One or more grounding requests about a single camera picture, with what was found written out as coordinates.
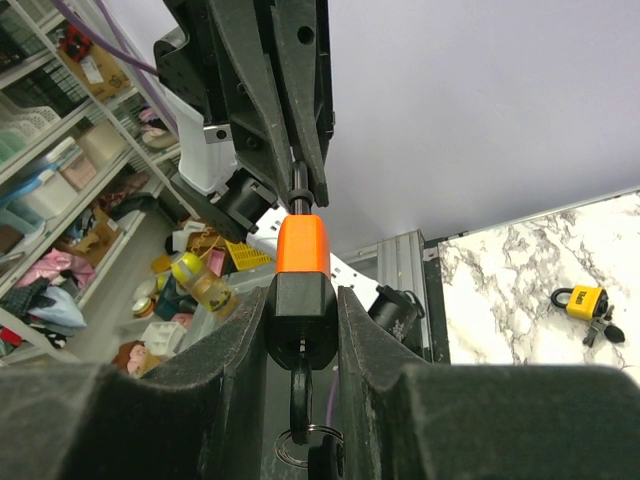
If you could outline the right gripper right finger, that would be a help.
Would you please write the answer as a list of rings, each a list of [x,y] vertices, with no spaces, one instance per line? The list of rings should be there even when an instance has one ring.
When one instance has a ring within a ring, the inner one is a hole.
[[[602,366],[434,365],[338,291],[349,479],[635,479],[639,389]]]

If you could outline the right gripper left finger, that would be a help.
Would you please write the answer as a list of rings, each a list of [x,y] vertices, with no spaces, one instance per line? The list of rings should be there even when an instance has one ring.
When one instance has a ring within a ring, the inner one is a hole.
[[[1,371],[5,479],[256,479],[266,292],[140,378],[106,364]]]

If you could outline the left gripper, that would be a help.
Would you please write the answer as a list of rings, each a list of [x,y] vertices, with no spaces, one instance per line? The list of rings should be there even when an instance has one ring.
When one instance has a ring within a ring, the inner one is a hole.
[[[176,27],[154,44],[159,79],[204,117],[228,125],[240,164],[286,204],[293,159],[317,206],[329,205],[334,133],[326,1],[169,1]]]

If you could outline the orange padlock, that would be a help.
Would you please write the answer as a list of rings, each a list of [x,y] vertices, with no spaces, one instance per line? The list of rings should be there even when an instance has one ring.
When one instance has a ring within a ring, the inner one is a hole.
[[[306,358],[311,371],[325,368],[338,346],[337,299],[330,279],[329,236],[312,213],[306,165],[295,162],[291,213],[277,240],[275,276],[265,303],[265,342],[272,359],[292,371]]]

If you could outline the yellow padlock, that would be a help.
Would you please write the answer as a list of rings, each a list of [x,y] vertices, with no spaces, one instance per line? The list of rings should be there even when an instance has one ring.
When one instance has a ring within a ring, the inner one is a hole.
[[[609,309],[609,296],[602,287],[577,285],[558,288],[551,293],[550,301],[570,317],[583,321],[603,317]]]

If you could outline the silver key bunch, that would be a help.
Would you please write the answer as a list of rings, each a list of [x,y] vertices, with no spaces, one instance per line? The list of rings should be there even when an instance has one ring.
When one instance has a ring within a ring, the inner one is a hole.
[[[594,317],[589,323],[587,334],[582,340],[588,348],[592,348],[600,336],[612,344],[621,344],[626,341],[624,331],[612,322],[613,310],[614,306],[610,305],[602,315]]]

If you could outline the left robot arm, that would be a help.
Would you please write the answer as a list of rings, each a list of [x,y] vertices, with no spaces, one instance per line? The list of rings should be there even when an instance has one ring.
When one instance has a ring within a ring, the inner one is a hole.
[[[154,44],[181,147],[173,186],[231,242],[270,255],[282,286],[351,289],[409,348],[424,311],[330,252],[317,215],[329,203],[334,134],[324,1],[170,1],[175,28]]]

